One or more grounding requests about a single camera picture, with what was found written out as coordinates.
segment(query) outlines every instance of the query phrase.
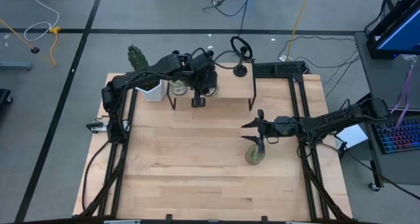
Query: keyboard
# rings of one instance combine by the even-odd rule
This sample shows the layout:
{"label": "keyboard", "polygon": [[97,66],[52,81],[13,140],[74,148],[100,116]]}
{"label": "keyboard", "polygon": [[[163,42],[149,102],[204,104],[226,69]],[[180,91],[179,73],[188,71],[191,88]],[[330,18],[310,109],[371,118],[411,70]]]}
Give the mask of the keyboard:
{"label": "keyboard", "polygon": [[308,69],[304,61],[254,63],[255,77],[282,77],[291,74],[304,74]]}
{"label": "keyboard", "polygon": [[420,149],[420,116],[408,116],[396,128],[397,120],[375,124],[375,135],[384,154]]}

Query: wheel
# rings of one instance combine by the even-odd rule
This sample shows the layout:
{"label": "wheel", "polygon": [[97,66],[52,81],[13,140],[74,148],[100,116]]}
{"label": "wheel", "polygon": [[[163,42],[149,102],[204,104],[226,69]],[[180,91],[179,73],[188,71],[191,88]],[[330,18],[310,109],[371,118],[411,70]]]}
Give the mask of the wheel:
{"label": "wheel", "polygon": [[369,184],[369,188],[370,188],[371,190],[375,191],[375,192],[378,192],[378,191],[381,189],[380,187],[376,187],[376,185],[375,185],[375,184],[373,184],[373,183],[370,183],[370,184]]}
{"label": "wheel", "polygon": [[265,152],[258,153],[258,145],[253,145],[248,148],[248,151],[245,153],[245,160],[251,165],[257,165],[265,157]]}
{"label": "wheel", "polygon": [[10,103],[12,103],[13,102],[13,98],[11,97],[11,96],[9,96],[8,98],[7,98],[7,100],[6,100],[6,103],[7,104],[10,104]]}

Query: white container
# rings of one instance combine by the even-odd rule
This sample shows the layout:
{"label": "white container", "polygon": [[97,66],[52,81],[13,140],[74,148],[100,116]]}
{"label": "white container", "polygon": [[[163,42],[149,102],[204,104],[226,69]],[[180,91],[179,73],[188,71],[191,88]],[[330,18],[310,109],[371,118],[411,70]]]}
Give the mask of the white container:
{"label": "white container", "polygon": [[159,81],[158,86],[154,87],[153,89],[149,91],[145,91],[139,87],[136,87],[136,89],[142,92],[144,98],[148,102],[160,102],[162,101],[162,99],[165,97],[165,94],[166,94],[165,84],[163,83],[162,79]]}

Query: gray floor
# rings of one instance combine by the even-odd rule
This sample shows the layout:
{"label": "gray floor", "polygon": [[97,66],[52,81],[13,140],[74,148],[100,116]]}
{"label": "gray floor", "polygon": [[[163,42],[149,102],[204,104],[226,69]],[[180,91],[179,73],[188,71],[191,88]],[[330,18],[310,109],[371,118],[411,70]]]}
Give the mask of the gray floor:
{"label": "gray floor", "polygon": [[[84,28],[94,0],[41,0],[61,13],[62,28]],[[248,6],[245,29],[293,28],[302,0],[252,0]],[[235,29],[240,17],[227,18],[215,10],[201,8],[209,0],[102,0],[94,28],[133,29]],[[243,0],[227,0],[223,7],[232,12]],[[362,30],[379,11],[381,0],[310,0],[300,30]],[[0,0],[0,17],[15,28],[39,21],[53,21],[49,11],[33,0]],[[14,220],[32,169],[45,139],[58,98],[66,80],[81,35],[60,34],[55,50],[57,67],[46,64],[15,36],[0,34],[0,59],[30,60],[31,72],[0,72],[0,88],[12,90],[14,103],[0,121],[0,223]],[[191,52],[196,47],[212,46],[216,53],[229,50],[231,35],[117,35],[91,34],[81,57],[70,94],[55,133],[49,156],[35,190],[26,220],[69,217],[79,188],[91,134],[85,129],[97,113],[100,89],[107,73],[130,70],[127,48],[140,47],[149,62],[178,49]],[[290,35],[243,35],[253,47],[257,62],[274,62]],[[53,42],[47,35],[34,43],[47,55]],[[298,39],[292,58],[305,56],[320,66],[342,63],[354,51],[353,41]],[[226,56],[220,61],[234,61]],[[325,83],[335,69],[318,69]],[[338,80],[333,78],[327,93]],[[330,110],[349,98],[352,102],[368,92],[360,62],[353,64],[340,84],[328,96]],[[418,202],[390,185],[371,192],[367,184],[371,173],[351,158],[343,159],[343,173],[354,217],[383,223],[419,223]],[[404,186],[420,194],[420,187]]]}

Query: desk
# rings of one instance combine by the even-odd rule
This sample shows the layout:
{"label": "desk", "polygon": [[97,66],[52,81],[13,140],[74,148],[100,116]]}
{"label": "desk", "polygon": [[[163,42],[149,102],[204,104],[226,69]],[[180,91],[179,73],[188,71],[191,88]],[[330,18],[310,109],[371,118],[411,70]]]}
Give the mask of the desk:
{"label": "desk", "polygon": [[[356,33],[354,38],[362,60],[371,97],[384,99],[388,107],[394,107],[404,86],[410,67],[409,63],[402,59],[401,56],[394,60],[372,59],[366,47],[368,39],[364,33]],[[413,69],[412,77],[415,79],[419,76],[420,65],[417,62]],[[419,95],[420,81],[413,80],[411,82],[410,110],[420,110]],[[372,147],[373,161],[380,174],[396,183],[420,185],[420,176],[415,175],[420,170],[420,150],[383,154],[370,126],[366,126],[366,132]]]}
{"label": "desk", "polygon": [[[109,74],[107,81],[115,75]],[[311,115],[327,113],[320,77],[305,75],[304,81]],[[310,221],[295,137],[267,144],[265,159],[257,166],[245,161],[253,143],[240,136],[255,134],[256,129],[241,129],[241,125],[253,120],[258,109],[264,110],[267,120],[293,115],[287,80],[258,78],[256,83],[252,111],[247,99],[218,98],[205,108],[191,108],[190,99],[179,100],[172,110],[167,97],[150,103],[138,93],[117,218],[165,219],[170,213],[173,219],[257,221],[267,215],[271,221]],[[300,105],[298,87],[296,90]],[[102,105],[98,115],[105,115]],[[92,136],[87,162],[106,139],[105,133]],[[335,144],[332,137],[324,141]],[[104,182],[109,150],[102,151],[89,170],[87,202]],[[351,216],[337,153],[318,146],[318,157],[325,189]],[[314,199],[321,217],[316,189]],[[81,212],[81,188],[73,212]]]}

